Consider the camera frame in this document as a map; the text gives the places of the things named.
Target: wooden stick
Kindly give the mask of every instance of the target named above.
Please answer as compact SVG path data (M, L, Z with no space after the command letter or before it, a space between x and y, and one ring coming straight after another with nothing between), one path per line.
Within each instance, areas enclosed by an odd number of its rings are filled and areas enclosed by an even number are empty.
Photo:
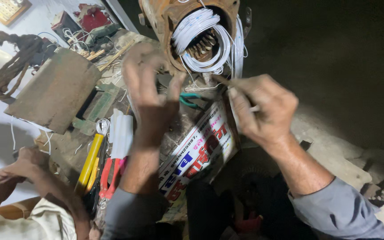
M103 53L104 53L104 50L102 49L102 50L100 50L100 51L98 51L98 52L96 52L96 53L90 55L87 59L88 59L88 60L93 60L93 59L95 59L96 57L98 57L99 55L101 55L101 54L103 54Z
M125 50L131 45L133 44L135 41L134 40L131 40L125 47L123 47L119 52L117 52L115 54L115 56L113 58L111 58L108 63L106 63L105 65L103 65L103 67L100 68L100 71L103 71L105 68L107 68L115 59L117 59L123 52L125 52Z

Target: red machine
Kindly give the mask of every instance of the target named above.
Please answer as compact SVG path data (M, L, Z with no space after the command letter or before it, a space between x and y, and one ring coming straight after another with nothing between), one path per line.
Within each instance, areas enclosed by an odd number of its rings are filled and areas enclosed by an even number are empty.
M90 32L97 27L112 23L109 18L109 14L101 11L104 10L104 7L100 7L98 5L88 5L86 3L81 3L78 7L81 11L74 12L73 14L78 17L77 22L87 32Z

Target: pliers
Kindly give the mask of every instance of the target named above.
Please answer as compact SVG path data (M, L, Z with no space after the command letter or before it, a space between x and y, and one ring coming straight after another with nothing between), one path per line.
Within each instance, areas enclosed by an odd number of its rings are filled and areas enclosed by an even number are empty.
M206 97L203 97L197 93L181 93L180 94L180 97L179 97L179 101L181 103L183 103L184 105L190 107L190 108L193 108L193 109L200 109L202 111L204 111L204 109L202 109L200 106L198 106L198 104L196 103L193 103L191 101L189 101L188 99L201 99L203 101L206 101L206 102L209 102L210 100Z
M107 199L112 198L116 190L116 187L118 185L116 183L118 175L124 174L126 160L127 160L127 157L123 159L115 158L114 174L112 176L112 182L110 183L110 187L108 188L108 177L109 177L110 167L112 165L112 159L110 158L106 159L106 163L102 171L102 178L100 180L100 192L99 192L100 198L107 198Z

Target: rusty metal cylinder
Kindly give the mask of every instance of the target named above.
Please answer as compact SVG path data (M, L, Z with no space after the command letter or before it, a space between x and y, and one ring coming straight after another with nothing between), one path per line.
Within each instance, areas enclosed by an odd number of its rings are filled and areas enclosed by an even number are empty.
M236 15L239 9L239 0L202 0L207 8L220 16L220 24L227 30L232 38L236 33ZM140 22L149 24L155 31L162 50L171 65L183 72L180 57L172 46L172 35L177 25L190 13L203 8L199 0L189 0L181 3L178 0L139 0L142 14Z

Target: rope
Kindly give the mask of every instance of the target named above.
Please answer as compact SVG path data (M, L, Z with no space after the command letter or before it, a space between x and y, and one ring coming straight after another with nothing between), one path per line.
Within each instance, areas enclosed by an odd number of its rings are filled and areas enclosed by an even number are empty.
M20 81L14 85L8 94L4 94L8 91L8 84L11 80L24 70L25 65L29 65L29 61L34 57L35 53L42 52L43 44L42 39L36 35L17 36L0 31L0 46L3 45L4 41L17 45L19 51L0 69L0 100L9 98L18 88Z

